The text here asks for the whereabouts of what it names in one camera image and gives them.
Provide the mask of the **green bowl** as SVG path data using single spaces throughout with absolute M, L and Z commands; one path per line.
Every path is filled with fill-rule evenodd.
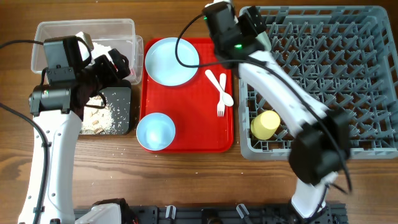
M 270 42 L 270 39 L 267 35 L 267 32 L 261 32 L 260 34 L 257 35 L 256 39 L 264 45 L 265 51 L 271 51 L 272 50 L 272 44 Z

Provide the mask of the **light blue plate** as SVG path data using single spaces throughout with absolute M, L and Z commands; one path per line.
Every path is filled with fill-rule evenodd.
M 197 68 L 180 65 L 175 56 L 176 37 L 158 40 L 146 53 L 145 68 L 156 83 L 164 86 L 178 86 L 191 80 Z M 178 43 L 178 58 L 186 65 L 198 65 L 199 54 L 194 46 L 183 39 Z

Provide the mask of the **light blue small bowl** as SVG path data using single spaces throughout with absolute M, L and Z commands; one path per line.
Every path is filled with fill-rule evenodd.
M 163 113 L 151 113 L 144 116 L 136 128 L 139 144 L 150 151 L 161 151 L 168 147 L 176 134 L 172 119 Z

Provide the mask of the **white plastic spoon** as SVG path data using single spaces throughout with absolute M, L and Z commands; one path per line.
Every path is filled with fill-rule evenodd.
M 215 88 L 219 91 L 223 104 L 225 106 L 233 106 L 234 105 L 233 97 L 227 92 L 225 92 L 224 89 L 222 89 L 221 85 L 214 76 L 213 72 L 211 70 L 205 70 L 205 75 L 209 79 L 209 81 L 215 86 Z

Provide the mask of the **yellow cup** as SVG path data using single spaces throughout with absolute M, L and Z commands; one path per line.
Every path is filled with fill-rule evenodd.
M 251 121 L 251 132 L 260 140 L 273 137 L 280 125 L 280 116 L 272 110 L 267 110 L 256 116 Z

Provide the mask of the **white tissue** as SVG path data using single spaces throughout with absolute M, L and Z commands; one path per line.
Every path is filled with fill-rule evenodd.
M 101 44 L 97 44 L 96 42 L 93 42 L 93 47 L 94 49 L 91 51 L 92 55 L 107 54 L 112 49 L 110 46 L 104 46 Z

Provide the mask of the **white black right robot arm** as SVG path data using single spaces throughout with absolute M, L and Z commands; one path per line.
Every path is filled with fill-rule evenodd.
M 294 140 L 289 164 L 298 178 L 290 204 L 292 223 L 311 222 L 325 209 L 325 197 L 338 171 L 353 186 L 346 162 L 351 157 L 348 115 L 310 96 L 276 62 L 266 25 L 257 7 L 236 16 L 229 1 L 207 4 L 204 18 L 217 63 L 238 69 L 239 78 L 257 90 L 279 114 Z

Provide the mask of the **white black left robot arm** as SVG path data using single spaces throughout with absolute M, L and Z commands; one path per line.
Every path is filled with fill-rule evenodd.
M 107 105 L 102 90 L 130 75 L 129 60 L 117 49 L 94 58 L 89 34 L 41 42 L 47 66 L 29 95 L 31 117 L 6 106 L 34 129 L 34 151 L 27 195 L 18 223 L 74 223 L 72 181 L 75 148 L 84 109 L 92 97 Z

